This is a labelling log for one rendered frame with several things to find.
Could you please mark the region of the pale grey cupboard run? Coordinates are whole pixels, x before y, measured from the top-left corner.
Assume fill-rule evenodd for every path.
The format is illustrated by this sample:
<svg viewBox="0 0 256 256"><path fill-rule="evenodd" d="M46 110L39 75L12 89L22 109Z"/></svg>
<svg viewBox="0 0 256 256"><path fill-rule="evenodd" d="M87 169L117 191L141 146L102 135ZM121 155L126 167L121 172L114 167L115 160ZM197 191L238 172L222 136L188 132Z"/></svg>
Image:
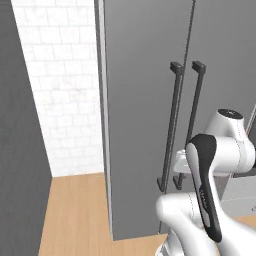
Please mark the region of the pale grey cupboard run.
<svg viewBox="0 0 256 256"><path fill-rule="evenodd" d="M256 176L230 178L221 206L232 217L256 215Z"/></svg>

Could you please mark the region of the grey fridge door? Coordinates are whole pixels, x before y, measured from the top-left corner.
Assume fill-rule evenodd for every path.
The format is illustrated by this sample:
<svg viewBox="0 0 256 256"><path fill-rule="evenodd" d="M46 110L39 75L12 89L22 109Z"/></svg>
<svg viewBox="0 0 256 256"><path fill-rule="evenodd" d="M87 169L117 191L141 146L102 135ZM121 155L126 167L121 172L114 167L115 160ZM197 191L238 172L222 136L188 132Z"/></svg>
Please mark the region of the grey fridge door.
<svg viewBox="0 0 256 256"><path fill-rule="evenodd" d="M193 132L219 108L248 119L256 104L256 0L193 0L188 31L188 61L206 65Z"/></svg>
<svg viewBox="0 0 256 256"><path fill-rule="evenodd" d="M155 235L175 74L193 0L105 0L107 109L115 240Z"/></svg>

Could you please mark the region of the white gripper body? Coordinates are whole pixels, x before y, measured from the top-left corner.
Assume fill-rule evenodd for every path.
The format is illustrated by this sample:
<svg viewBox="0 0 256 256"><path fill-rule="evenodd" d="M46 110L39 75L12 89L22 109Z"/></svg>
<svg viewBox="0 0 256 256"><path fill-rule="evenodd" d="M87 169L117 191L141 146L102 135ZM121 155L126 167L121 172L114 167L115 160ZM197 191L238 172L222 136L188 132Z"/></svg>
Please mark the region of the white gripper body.
<svg viewBox="0 0 256 256"><path fill-rule="evenodd" d="M176 153L176 159L174 164L174 171L176 173L190 174L190 167L186 159L186 151L184 149L179 150Z"/></svg>

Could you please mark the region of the grey fridge side panel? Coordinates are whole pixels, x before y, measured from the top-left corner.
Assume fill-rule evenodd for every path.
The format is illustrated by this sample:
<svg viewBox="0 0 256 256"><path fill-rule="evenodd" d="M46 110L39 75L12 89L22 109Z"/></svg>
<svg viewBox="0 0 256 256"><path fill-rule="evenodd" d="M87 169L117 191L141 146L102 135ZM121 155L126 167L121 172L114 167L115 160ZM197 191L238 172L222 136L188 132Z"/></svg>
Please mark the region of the grey fridge side panel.
<svg viewBox="0 0 256 256"><path fill-rule="evenodd" d="M106 197L107 197L108 225L109 225L110 237L113 237L104 0L94 0L94 8L95 8L95 25L96 25L96 45L97 45L97 61L98 61L99 94L100 94L103 163L104 163L104 176L105 176Z"/></svg>

